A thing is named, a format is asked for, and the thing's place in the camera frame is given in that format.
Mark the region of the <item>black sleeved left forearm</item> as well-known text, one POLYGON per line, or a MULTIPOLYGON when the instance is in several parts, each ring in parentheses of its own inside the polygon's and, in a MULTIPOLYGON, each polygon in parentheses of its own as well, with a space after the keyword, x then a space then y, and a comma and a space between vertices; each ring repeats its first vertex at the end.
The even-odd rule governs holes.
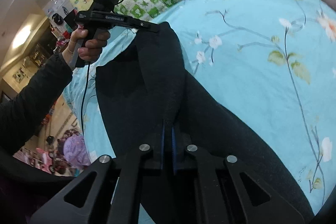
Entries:
POLYGON ((62 55, 53 55, 13 99, 1 103, 1 154, 13 156, 38 132, 71 80, 72 70, 62 55))

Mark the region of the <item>person's left hand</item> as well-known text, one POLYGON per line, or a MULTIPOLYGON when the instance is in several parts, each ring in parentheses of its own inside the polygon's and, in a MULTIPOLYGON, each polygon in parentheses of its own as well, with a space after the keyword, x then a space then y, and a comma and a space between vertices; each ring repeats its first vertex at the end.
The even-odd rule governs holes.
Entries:
POLYGON ((96 62, 110 38, 109 31, 98 30, 98 34, 93 39, 87 40, 84 46, 77 48, 77 45, 83 44, 87 35, 88 30, 77 28, 76 31, 72 32, 68 46, 62 52, 64 61, 72 71, 75 69, 78 57, 85 62, 96 62))

